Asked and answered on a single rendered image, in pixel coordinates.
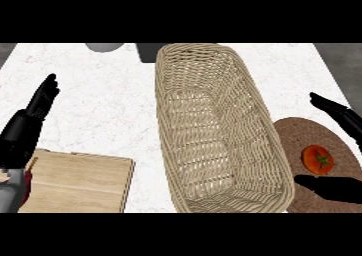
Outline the grey round object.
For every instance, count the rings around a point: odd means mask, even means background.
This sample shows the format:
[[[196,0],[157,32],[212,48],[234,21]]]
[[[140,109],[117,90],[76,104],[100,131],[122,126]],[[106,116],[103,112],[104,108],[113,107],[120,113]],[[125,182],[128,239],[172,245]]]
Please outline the grey round object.
[[[122,46],[122,43],[86,43],[85,46],[91,51],[106,53],[116,50]]]

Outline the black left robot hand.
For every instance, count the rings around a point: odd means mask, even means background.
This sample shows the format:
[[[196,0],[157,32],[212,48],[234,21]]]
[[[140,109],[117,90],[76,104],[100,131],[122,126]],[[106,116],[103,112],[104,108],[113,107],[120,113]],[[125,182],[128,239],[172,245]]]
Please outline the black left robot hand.
[[[32,95],[26,108],[14,113],[1,131],[0,169],[18,169],[26,165],[57,94],[55,75],[49,74]]]

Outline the pale wooden cutting board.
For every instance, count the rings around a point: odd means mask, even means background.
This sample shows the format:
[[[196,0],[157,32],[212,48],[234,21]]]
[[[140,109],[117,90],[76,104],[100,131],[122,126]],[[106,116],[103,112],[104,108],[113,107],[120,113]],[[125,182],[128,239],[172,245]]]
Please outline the pale wooden cutting board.
[[[129,158],[36,150],[24,213],[123,211],[134,161]]]

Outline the dark grey box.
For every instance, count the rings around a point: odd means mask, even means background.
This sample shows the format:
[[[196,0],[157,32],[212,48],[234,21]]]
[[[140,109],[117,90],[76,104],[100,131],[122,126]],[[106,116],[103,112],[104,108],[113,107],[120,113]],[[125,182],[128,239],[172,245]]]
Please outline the dark grey box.
[[[157,50],[165,46],[165,43],[137,43],[137,52],[142,63],[156,61]]]

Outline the brown oval placemat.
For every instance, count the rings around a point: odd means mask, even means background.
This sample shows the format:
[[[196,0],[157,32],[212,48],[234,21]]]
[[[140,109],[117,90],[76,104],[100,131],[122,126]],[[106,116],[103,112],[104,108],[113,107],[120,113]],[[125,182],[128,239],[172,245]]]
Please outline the brown oval placemat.
[[[351,177],[362,181],[358,160],[337,135],[317,122],[303,118],[283,118],[274,122],[292,175],[312,174],[303,167],[300,154],[309,145],[321,146],[331,155],[333,167],[327,176]],[[324,200],[300,185],[286,209],[289,213],[362,213],[362,204]]]

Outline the red tomato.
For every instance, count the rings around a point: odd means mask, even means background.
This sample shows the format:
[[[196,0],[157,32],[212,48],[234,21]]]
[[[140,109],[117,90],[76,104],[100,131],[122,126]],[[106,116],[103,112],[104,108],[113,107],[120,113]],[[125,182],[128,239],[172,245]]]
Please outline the red tomato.
[[[333,169],[333,157],[318,145],[309,145],[302,149],[300,162],[305,169],[317,175],[326,175]]]

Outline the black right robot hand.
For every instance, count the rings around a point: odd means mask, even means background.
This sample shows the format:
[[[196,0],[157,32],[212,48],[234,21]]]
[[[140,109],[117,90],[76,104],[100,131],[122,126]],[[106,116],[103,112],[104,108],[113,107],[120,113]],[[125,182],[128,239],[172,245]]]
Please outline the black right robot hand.
[[[315,93],[309,93],[309,103],[334,120],[348,136],[354,139],[362,153],[362,117],[348,107]],[[362,181],[357,179],[296,175],[293,181],[323,199],[362,204]]]

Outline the beige wicker basket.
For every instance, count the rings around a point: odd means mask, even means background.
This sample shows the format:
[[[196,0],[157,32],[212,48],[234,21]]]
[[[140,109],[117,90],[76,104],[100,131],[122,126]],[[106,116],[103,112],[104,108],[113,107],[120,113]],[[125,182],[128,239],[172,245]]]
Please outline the beige wicker basket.
[[[172,43],[156,55],[156,118],[181,213],[277,213],[295,195],[269,113],[236,51]]]

